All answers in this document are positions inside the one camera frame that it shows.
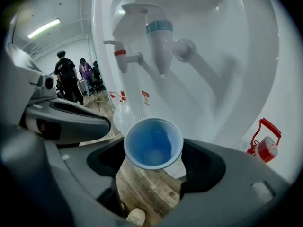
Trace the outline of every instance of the warning sticker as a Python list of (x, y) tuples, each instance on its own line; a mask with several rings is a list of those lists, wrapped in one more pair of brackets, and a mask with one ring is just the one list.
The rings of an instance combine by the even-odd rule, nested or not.
[(142, 91), (143, 102), (149, 106), (150, 95), (147, 92)]

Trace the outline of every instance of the shoe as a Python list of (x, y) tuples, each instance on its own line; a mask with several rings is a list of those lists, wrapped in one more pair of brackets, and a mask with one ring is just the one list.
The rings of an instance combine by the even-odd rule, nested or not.
[(126, 221), (132, 222), (138, 226), (142, 226), (145, 221), (145, 213), (141, 209), (134, 209), (129, 213), (126, 218)]

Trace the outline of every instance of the purple shirt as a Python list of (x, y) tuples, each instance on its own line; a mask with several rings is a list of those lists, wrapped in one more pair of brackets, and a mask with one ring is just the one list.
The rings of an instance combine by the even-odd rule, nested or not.
[(91, 78), (91, 71), (92, 70), (91, 66), (85, 62), (84, 65), (79, 65), (79, 72), (81, 72), (83, 79), (88, 79)]

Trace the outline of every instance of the plastic cup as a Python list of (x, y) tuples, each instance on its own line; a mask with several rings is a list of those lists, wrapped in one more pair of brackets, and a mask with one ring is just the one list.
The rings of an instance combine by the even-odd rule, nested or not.
[(171, 122), (149, 118), (136, 123), (124, 139), (129, 160), (146, 170), (157, 170), (173, 164), (180, 156), (183, 138)]

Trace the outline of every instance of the red plastic handle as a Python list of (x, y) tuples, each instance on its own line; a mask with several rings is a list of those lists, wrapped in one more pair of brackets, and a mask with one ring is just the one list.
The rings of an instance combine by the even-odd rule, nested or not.
[(263, 118), (260, 119), (260, 125), (259, 125), (259, 129), (258, 131), (255, 133), (255, 135), (252, 137), (251, 142), (250, 142), (250, 146), (251, 146), (251, 150), (253, 150), (255, 148), (255, 144), (254, 144), (254, 139), (256, 137), (256, 135), (260, 132), (261, 130), (261, 125), (263, 124), (264, 126), (266, 126), (270, 131), (272, 131), (277, 137), (278, 137), (278, 141), (276, 142), (276, 145), (279, 144), (279, 141), (281, 139), (281, 131), (278, 130), (278, 128), (276, 126), (274, 126), (271, 122), (269, 122), (267, 119)]

